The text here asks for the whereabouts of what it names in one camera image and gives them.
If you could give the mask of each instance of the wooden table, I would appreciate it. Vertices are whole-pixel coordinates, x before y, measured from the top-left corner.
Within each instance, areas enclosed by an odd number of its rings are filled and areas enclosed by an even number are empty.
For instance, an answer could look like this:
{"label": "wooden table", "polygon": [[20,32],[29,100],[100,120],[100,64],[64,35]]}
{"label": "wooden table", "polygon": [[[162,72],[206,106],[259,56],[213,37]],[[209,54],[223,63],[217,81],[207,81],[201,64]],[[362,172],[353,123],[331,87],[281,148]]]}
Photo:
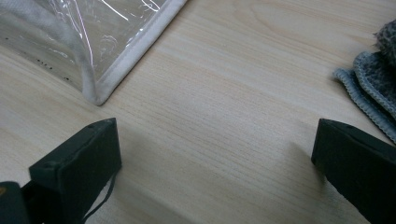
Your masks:
{"label": "wooden table", "polygon": [[337,67],[374,51],[394,0],[190,0],[103,106],[1,49],[0,180],[118,120],[123,168],[88,223],[367,223],[310,161],[318,119],[389,141]]}

